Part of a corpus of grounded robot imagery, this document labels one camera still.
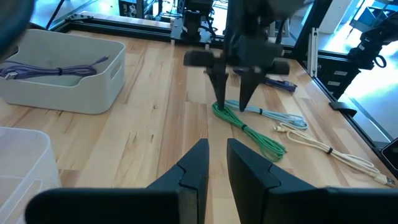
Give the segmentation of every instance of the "wooden table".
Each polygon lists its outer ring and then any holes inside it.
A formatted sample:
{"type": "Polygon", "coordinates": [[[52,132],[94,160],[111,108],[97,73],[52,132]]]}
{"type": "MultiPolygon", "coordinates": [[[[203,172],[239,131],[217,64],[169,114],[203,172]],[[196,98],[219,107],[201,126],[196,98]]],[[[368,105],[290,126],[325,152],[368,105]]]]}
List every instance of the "wooden table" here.
{"type": "MultiPolygon", "coordinates": [[[[239,129],[216,117],[215,96],[202,68],[183,66],[186,47],[169,43],[73,31],[72,34],[117,40],[126,45],[126,84],[111,109],[99,115],[9,105],[0,101],[0,126],[38,129],[52,141],[64,187],[146,187],[171,168],[200,138],[210,143],[207,223],[239,223],[229,185],[226,140],[236,138],[259,153],[239,129]]],[[[301,114],[307,133],[333,148],[381,161],[303,68],[290,61],[283,79],[298,85],[292,95],[261,85],[250,105],[301,114]]],[[[238,99],[239,77],[230,73],[226,98],[238,99]]],[[[384,187],[324,152],[290,142],[275,133],[275,121],[238,113],[250,127],[284,144],[289,153],[277,165],[317,187],[384,187]]]]}

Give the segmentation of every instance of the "blue cable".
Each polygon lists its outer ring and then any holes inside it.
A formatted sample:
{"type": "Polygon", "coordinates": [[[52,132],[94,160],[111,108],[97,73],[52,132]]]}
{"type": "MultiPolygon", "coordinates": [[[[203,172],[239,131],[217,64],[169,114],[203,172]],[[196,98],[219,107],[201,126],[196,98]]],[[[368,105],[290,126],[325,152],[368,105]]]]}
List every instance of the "blue cable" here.
{"type": "Polygon", "coordinates": [[[10,63],[12,65],[5,68],[0,68],[0,77],[16,80],[53,75],[76,75],[79,77],[87,77],[91,75],[96,75],[97,70],[94,66],[99,63],[105,62],[107,59],[109,59],[109,57],[104,56],[89,65],[75,65],[63,68],[42,68],[20,62],[6,60],[4,61],[4,63],[10,63]]]}
{"type": "MultiPolygon", "coordinates": [[[[237,100],[226,100],[225,105],[232,109],[239,109],[239,102],[237,100]]],[[[267,111],[255,106],[247,106],[245,111],[255,112],[257,114],[264,115],[268,118],[274,119],[276,121],[280,121],[282,123],[289,124],[297,129],[307,129],[308,123],[302,116],[296,114],[288,114],[288,113],[278,113],[273,111],[267,111]]]]}
{"type": "MultiPolygon", "coordinates": [[[[234,71],[234,73],[236,73],[238,75],[243,75],[243,70],[241,70],[241,69],[234,69],[233,71],[234,71]]],[[[296,91],[296,88],[297,88],[297,85],[295,85],[292,82],[273,80],[268,77],[264,77],[264,80],[262,81],[262,83],[266,84],[266,85],[274,86],[277,88],[281,88],[283,90],[287,90],[292,93],[294,93],[294,91],[296,91]]]]}

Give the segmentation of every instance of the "ethernet cable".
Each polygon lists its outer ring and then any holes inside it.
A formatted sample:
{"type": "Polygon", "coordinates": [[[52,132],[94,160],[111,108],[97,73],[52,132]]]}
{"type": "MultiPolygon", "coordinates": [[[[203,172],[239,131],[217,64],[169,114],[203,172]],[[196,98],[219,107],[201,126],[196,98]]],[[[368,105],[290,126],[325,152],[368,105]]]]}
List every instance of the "ethernet cable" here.
{"type": "MultiPolygon", "coordinates": [[[[234,69],[233,70],[234,73],[238,74],[238,75],[242,75],[243,74],[243,70],[241,69],[234,69]]],[[[280,88],[282,90],[287,90],[289,92],[294,93],[296,91],[297,85],[289,82],[289,81],[279,81],[279,80],[273,80],[271,78],[268,77],[264,77],[263,84],[269,85],[269,86],[274,86],[277,88],[280,88]]]]}
{"type": "MultiPolygon", "coordinates": [[[[239,102],[237,100],[226,100],[225,105],[229,106],[232,109],[239,109],[239,102]]],[[[278,113],[273,111],[267,111],[255,106],[247,106],[245,111],[255,112],[261,115],[264,115],[268,118],[274,119],[276,121],[280,121],[283,123],[290,124],[291,126],[298,129],[307,129],[308,123],[304,120],[302,116],[296,114],[288,114],[288,113],[278,113]]]]}
{"type": "Polygon", "coordinates": [[[19,80],[25,78],[52,75],[77,75],[80,77],[87,77],[91,75],[96,75],[97,70],[94,68],[94,65],[105,62],[107,59],[109,59],[109,57],[104,56],[90,65],[76,65],[65,68],[42,68],[20,62],[6,60],[4,61],[4,63],[11,63],[12,65],[5,68],[0,68],[0,77],[3,77],[7,80],[19,80]]]}
{"type": "Polygon", "coordinates": [[[248,125],[243,123],[227,106],[223,110],[218,108],[218,103],[215,102],[212,106],[214,114],[227,121],[230,124],[242,129],[260,148],[262,155],[272,162],[280,161],[287,152],[285,146],[281,143],[251,129],[248,125]]]}

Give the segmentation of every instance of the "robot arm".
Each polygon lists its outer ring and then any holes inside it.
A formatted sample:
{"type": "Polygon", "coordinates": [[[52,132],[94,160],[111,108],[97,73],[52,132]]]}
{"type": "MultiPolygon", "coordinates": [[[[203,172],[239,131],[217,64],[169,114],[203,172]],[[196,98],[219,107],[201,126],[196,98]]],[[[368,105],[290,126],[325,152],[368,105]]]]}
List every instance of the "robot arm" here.
{"type": "Polygon", "coordinates": [[[398,12],[384,19],[377,27],[363,32],[361,43],[350,50],[348,56],[358,66],[367,65],[373,61],[381,68],[386,67],[386,60],[379,55],[383,45],[389,45],[398,40],[398,12]],[[377,62],[380,58],[383,65],[377,62]]]}
{"type": "Polygon", "coordinates": [[[276,20],[284,22],[305,5],[304,1],[229,0],[221,57],[216,58],[211,52],[197,50],[185,54],[184,65],[206,67],[220,109],[224,107],[228,79],[228,74],[225,72],[227,65],[245,68],[247,71],[241,78],[239,97],[241,111],[246,108],[254,90],[266,73],[272,72],[277,67],[284,67],[289,73],[287,62],[274,61],[276,57],[282,56],[283,46],[280,42],[276,44],[269,42],[266,28],[276,20]]]}
{"type": "Polygon", "coordinates": [[[34,1],[0,1],[0,62],[26,30],[34,1]]]}

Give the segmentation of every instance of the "white cable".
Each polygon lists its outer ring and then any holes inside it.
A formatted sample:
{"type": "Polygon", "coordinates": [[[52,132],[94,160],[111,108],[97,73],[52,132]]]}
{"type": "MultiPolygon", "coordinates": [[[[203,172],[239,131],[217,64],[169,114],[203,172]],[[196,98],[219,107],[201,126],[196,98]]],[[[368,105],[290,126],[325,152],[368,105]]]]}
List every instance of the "white cable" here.
{"type": "Polygon", "coordinates": [[[330,146],[317,141],[313,137],[303,133],[302,131],[298,130],[297,128],[293,127],[290,124],[280,123],[279,125],[280,126],[277,126],[274,129],[278,132],[286,133],[287,137],[291,141],[322,150],[325,153],[328,153],[332,155],[334,158],[343,162],[347,166],[350,166],[360,172],[370,175],[371,177],[373,177],[374,180],[378,181],[379,183],[388,186],[395,186],[395,183],[392,179],[389,179],[385,175],[381,174],[380,171],[377,168],[375,168],[374,164],[367,161],[366,159],[351,154],[341,153],[336,149],[333,149],[330,146]]]}

